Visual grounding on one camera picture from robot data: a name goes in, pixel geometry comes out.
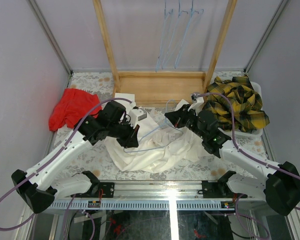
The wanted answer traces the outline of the yellow plaid shirt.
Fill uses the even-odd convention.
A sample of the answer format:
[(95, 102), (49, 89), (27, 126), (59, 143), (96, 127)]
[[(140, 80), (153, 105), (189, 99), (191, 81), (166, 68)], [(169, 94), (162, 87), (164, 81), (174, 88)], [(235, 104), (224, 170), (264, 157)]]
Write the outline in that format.
[(232, 111), (235, 129), (243, 133), (253, 133), (270, 123), (268, 115), (262, 110), (262, 97), (246, 75), (227, 80), (217, 76), (207, 86), (207, 92), (214, 94), (207, 97), (203, 109), (214, 114), (218, 127), (225, 132), (232, 130)]

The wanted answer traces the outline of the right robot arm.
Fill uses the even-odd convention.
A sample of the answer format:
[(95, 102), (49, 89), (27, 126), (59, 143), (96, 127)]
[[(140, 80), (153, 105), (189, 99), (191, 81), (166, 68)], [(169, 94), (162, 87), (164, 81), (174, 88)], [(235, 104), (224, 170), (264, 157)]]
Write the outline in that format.
[(165, 117), (177, 129), (186, 127), (202, 140), (204, 149), (218, 158), (228, 160), (252, 174), (244, 177), (238, 173), (226, 173), (218, 184), (223, 197), (234, 193), (265, 201), (276, 213), (287, 216), (300, 202), (300, 174), (290, 162), (282, 164), (262, 159), (240, 148), (236, 141), (218, 128), (218, 121), (207, 110), (196, 113), (185, 104)]

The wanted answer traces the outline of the white shirt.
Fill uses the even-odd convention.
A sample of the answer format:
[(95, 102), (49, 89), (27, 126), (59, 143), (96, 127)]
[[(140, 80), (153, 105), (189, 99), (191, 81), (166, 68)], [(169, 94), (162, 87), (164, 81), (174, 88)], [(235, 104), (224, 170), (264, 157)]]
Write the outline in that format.
[[(140, 126), (137, 133), (138, 147), (123, 148), (112, 137), (107, 137), (104, 141), (110, 158), (121, 171), (145, 171), (155, 174), (172, 168), (183, 159), (197, 162), (203, 157), (210, 156), (202, 147), (201, 139), (187, 128), (181, 128), (180, 132), (169, 126), (163, 126), (140, 143), (140, 139), (158, 124), (149, 114), (138, 124)], [(166, 147), (143, 152), (124, 152), (163, 146)]]

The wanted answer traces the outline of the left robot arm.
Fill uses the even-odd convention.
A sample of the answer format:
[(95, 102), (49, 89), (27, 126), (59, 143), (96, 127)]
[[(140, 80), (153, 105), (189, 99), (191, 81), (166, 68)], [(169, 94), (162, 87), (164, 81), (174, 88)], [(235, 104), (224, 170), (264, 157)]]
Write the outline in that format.
[(35, 213), (45, 211), (56, 199), (68, 196), (99, 197), (100, 181), (91, 171), (57, 180), (58, 174), (81, 153), (107, 137), (125, 149), (138, 147), (139, 120), (146, 113), (130, 103), (110, 100), (95, 114), (84, 116), (56, 149), (27, 171), (16, 170), (12, 182), (16, 191)]

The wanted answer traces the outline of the white plastic basket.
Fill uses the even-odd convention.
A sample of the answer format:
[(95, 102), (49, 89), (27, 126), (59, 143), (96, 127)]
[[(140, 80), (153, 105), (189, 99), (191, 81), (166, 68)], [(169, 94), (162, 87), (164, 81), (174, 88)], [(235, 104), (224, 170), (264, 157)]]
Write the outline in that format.
[(221, 93), (229, 99), (231, 106), (223, 98), (220, 104), (223, 111), (234, 111), (235, 129), (248, 135), (256, 135), (270, 123), (263, 111), (263, 101), (247, 76), (233, 77), (218, 83)]

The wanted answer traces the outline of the blue wire hanger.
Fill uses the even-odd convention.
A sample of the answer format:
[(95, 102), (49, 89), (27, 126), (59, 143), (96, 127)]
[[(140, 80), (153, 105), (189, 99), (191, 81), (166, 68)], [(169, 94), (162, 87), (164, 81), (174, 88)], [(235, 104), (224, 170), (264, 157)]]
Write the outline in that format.
[(187, 46), (187, 43), (190, 39), (191, 34), (193, 33), (194, 29), (197, 27), (197, 25), (200, 23), (202, 15), (204, 13), (204, 9), (195, 9), (195, 1), (191, 1), (191, 8), (190, 8), (190, 17), (188, 19), (187, 25), (185, 27), (180, 48), (178, 51), (178, 54), (176, 56), (175, 62), (174, 62), (174, 68), (177, 69), (181, 60), (181, 57), (183, 55), (183, 52)]

